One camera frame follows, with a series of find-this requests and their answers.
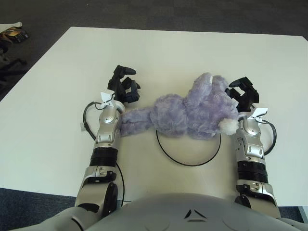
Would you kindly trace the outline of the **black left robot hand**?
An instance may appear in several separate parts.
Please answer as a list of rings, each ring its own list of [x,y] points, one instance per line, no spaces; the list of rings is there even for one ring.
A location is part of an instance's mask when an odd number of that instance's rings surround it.
[[[119,101],[121,103],[133,103],[139,100],[138,90],[140,85],[132,80],[127,75],[135,75],[136,71],[132,68],[118,65],[113,73],[112,78],[108,82],[108,92],[102,94],[101,109],[111,104],[112,100]]]

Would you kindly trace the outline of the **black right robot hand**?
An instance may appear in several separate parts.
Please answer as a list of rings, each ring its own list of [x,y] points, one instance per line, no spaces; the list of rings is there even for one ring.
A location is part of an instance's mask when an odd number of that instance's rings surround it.
[[[230,83],[229,87],[225,92],[238,103],[236,108],[239,117],[245,116],[262,123],[262,116],[267,114],[268,108],[256,106],[259,103],[259,93],[253,87],[253,83],[247,77],[243,77]]]

